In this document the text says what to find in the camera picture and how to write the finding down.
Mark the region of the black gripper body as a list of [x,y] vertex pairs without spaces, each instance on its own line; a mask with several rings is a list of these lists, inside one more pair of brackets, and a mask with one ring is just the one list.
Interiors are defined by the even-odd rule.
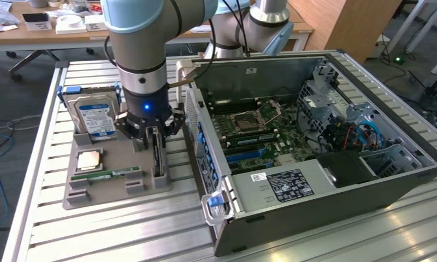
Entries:
[[165,122],[172,115],[168,97],[169,85],[165,84],[156,92],[149,94],[139,94],[124,89],[124,98],[127,101],[128,111],[139,118],[148,121]]

